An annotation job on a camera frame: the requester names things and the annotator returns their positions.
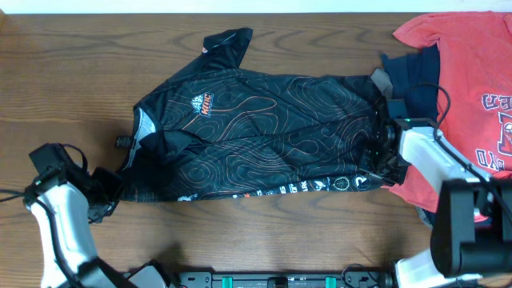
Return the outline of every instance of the wood grain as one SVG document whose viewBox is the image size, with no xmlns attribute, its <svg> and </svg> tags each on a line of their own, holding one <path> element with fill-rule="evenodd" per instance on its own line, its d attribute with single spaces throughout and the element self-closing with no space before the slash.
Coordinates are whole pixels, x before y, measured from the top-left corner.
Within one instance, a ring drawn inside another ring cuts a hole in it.
<svg viewBox="0 0 512 288">
<path fill-rule="evenodd" d="M 369 74 L 379 53 L 414 51 L 391 32 L 412 14 L 11 15 L 0 34 L 0 187 L 35 176 L 28 153 L 44 142 L 82 148 L 91 167 L 116 169 L 132 107 L 200 54 L 202 39 L 248 26 L 242 68 L 272 74 Z M 411 205 L 385 191 L 315 192 L 193 203 L 122 202 L 92 226 L 118 270 L 157 258 L 217 271 L 340 270 L 382 266 L 429 245 Z M 0 204 L 0 286 L 42 276 L 34 217 Z"/>
</svg>

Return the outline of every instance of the white plastic casing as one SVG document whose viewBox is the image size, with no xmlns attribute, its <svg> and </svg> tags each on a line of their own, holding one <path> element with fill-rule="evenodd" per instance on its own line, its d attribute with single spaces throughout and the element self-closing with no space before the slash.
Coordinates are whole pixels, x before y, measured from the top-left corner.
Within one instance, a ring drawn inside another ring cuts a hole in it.
<svg viewBox="0 0 512 288">
<path fill-rule="evenodd" d="M 58 243 L 68 267 L 75 273 L 78 267 L 98 256 L 87 219 L 89 203 L 71 183 L 54 186 L 38 197 L 54 212 L 57 223 Z M 41 287 L 58 287 L 66 277 L 55 262 L 50 233 L 50 222 L 44 209 L 37 203 L 30 206 L 41 231 L 44 272 Z"/>
<path fill-rule="evenodd" d="M 464 274 L 457 278 L 445 278 L 434 266 L 430 249 L 407 259 L 402 259 L 395 265 L 399 288 L 428 288 L 449 284 L 457 281 L 479 279 L 480 274 Z"/>
<path fill-rule="evenodd" d="M 465 163 L 470 163 L 444 137 L 441 137 L 441 141 Z M 436 143 L 432 127 L 415 127 L 403 131 L 399 153 L 404 160 L 418 169 L 438 194 L 441 192 L 441 184 L 445 180 L 460 178 L 468 182 L 478 182 L 474 175 L 466 171 Z M 477 167 L 473 167 L 473 169 L 485 179 L 490 178 L 490 174 L 484 170 Z"/>
</svg>

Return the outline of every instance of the green connector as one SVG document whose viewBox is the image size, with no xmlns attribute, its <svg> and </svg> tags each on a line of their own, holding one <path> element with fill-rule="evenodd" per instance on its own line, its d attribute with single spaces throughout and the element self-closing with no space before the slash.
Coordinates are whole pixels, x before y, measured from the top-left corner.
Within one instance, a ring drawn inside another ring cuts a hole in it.
<svg viewBox="0 0 512 288">
<path fill-rule="evenodd" d="M 231 277 L 222 278 L 222 288 L 233 288 L 233 279 Z"/>
<path fill-rule="evenodd" d="M 326 277 L 326 288 L 336 288 L 336 278 Z"/>
</svg>

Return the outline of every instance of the jersey sleeve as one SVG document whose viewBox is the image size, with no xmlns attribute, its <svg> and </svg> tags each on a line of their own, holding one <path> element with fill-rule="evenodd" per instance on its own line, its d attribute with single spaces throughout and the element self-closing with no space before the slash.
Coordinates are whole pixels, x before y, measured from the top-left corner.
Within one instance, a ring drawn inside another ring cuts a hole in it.
<svg viewBox="0 0 512 288">
<path fill-rule="evenodd" d="M 252 29 L 241 28 L 206 37 L 201 55 L 169 80 L 178 80 L 202 72 L 239 68 L 252 34 Z"/>
</svg>

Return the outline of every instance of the gray fabric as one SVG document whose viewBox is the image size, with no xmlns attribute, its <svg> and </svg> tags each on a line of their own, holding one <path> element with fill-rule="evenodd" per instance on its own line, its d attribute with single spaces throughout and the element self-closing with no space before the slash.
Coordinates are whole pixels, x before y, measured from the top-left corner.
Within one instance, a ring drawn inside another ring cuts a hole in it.
<svg viewBox="0 0 512 288">
<path fill-rule="evenodd" d="M 423 211 L 422 208 L 415 206 L 416 212 L 418 212 L 418 216 L 422 220 L 423 224 L 425 224 L 427 227 L 429 227 L 430 230 L 432 230 L 432 223 L 430 223 L 429 218 L 426 216 L 425 211 Z"/>
<path fill-rule="evenodd" d="M 387 99 L 393 97 L 393 84 L 391 84 L 390 76 L 382 68 L 375 69 L 375 72 L 370 76 L 371 80 L 375 83 L 376 87 L 381 91 L 382 95 Z"/>
</svg>

